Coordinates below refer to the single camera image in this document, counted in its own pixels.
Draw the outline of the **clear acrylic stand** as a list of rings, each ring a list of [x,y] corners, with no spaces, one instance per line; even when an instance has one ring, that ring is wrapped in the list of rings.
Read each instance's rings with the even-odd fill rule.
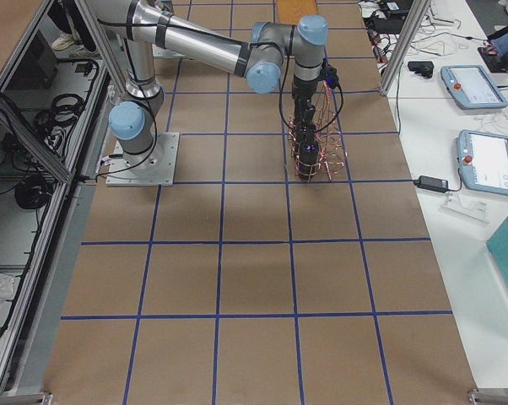
[[[448,192],[440,211],[458,218],[473,220],[480,224],[488,224],[488,206],[482,201],[463,202],[456,192]]]

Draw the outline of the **black handheld device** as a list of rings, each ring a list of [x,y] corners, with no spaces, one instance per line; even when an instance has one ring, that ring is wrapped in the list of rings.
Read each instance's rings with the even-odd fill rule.
[[[423,78],[432,78],[434,73],[434,63],[432,61],[409,61],[408,70]]]

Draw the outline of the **dark wine bottle front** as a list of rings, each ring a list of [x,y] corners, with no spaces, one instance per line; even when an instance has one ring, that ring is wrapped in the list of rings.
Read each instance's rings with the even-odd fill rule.
[[[297,176],[302,181],[310,181],[318,167],[319,143],[303,142],[299,145],[296,159]]]

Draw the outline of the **near teach pendant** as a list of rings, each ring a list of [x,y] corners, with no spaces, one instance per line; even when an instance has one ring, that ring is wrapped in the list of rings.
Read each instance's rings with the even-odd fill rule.
[[[460,177],[467,188],[508,197],[508,136],[460,131],[457,162]]]

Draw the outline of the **teach pendant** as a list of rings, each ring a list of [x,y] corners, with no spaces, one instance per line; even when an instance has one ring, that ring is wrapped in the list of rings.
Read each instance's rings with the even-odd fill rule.
[[[508,106],[506,98],[482,66],[443,66],[440,76],[451,97],[464,110],[503,109]]]
[[[467,188],[508,197],[508,136],[460,131],[457,162],[460,177]]]

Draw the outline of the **aluminium frame post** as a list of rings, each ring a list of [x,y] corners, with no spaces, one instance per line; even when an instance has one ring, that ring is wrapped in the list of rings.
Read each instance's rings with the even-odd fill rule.
[[[380,95],[388,95],[392,83],[401,70],[408,48],[411,46],[411,42],[417,34],[429,6],[430,0],[418,0],[413,2],[408,17],[404,21],[401,33],[398,36],[397,44],[381,76],[379,85]]]

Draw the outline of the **black power adapter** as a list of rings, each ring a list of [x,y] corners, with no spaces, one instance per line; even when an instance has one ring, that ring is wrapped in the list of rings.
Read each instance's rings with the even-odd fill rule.
[[[447,180],[426,175],[420,175],[413,181],[413,184],[419,189],[432,192],[446,193],[449,191]]]

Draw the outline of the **wooden tray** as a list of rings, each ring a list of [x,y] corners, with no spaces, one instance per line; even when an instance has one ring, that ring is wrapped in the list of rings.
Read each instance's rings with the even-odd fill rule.
[[[297,24],[302,17],[318,14],[316,0],[276,0],[275,4],[281,24]]]

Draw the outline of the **dark wine bottle moved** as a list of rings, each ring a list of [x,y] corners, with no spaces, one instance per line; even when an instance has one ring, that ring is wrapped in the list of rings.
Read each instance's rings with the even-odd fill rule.
[[[300,112],[295,115],[295,142],[299,148],[310,149],[316,141],[316,125],[313,120],[308,127],[302,127],[300,125]]]

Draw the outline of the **far teach pendant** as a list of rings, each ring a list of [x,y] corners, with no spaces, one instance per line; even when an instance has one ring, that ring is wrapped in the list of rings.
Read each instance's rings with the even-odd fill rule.
[[[440,76],[451,97],[464,110],[503,109],[508,106],[506,98],[482,66],[443,66]]]

